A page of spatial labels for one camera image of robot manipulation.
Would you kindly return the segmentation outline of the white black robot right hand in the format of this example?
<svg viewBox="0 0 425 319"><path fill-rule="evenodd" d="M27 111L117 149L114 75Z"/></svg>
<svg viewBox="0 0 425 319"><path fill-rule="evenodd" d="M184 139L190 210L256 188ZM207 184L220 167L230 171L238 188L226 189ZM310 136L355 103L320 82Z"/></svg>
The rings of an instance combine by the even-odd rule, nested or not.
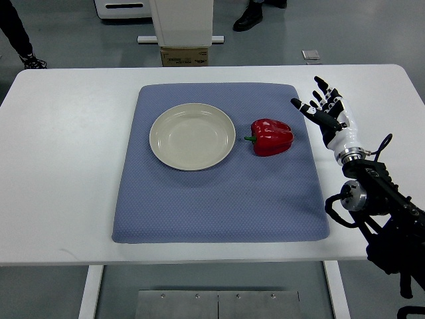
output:
<svg viewBox="0 0 425 319"><path fill-rule="evenodd" d="M292 98L292 105L321 130L325 147L333 152L339 165L352 160L363 160L369 154L358 139L358 127L346 99L338 90L316 76L319 92L306 104Z"/></svg>

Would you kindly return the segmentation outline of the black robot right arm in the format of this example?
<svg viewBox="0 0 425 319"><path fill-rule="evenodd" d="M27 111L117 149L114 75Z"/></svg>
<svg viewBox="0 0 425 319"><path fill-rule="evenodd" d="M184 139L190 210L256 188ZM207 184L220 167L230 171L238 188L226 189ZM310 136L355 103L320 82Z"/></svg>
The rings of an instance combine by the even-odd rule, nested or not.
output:
<svg viewBox="0 0 425 319"><path fill-rule="evenodd" d="M412 281L424 286L424 211L403 196L376 160L343 164L348 181L325 202L325 212L368 242L369 261L387 274L399 274L400 295L411 299Z"/></svg>

